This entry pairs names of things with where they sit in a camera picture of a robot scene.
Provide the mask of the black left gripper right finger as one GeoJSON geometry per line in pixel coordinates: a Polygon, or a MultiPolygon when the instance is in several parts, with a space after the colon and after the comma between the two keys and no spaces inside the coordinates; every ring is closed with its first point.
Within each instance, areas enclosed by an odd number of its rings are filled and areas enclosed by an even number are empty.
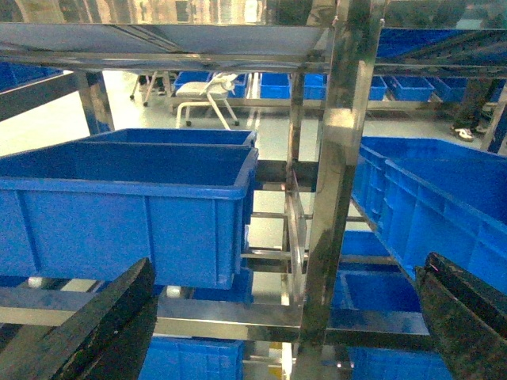
{"type": "Polygon", "coordinates": [[[439,253],[415,268],[433,344],[454,379],[506,378],[506,294],[439,253]]]}

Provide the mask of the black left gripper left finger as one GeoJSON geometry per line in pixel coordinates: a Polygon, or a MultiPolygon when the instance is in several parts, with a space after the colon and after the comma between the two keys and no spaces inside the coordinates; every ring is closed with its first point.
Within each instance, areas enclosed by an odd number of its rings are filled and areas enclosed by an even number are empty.
{"type": "Polygon", "coordinates": [[[143,258],[61,326],[9,351],[3,379],[137,379],[157,321],[154,267],[143,258]]]}

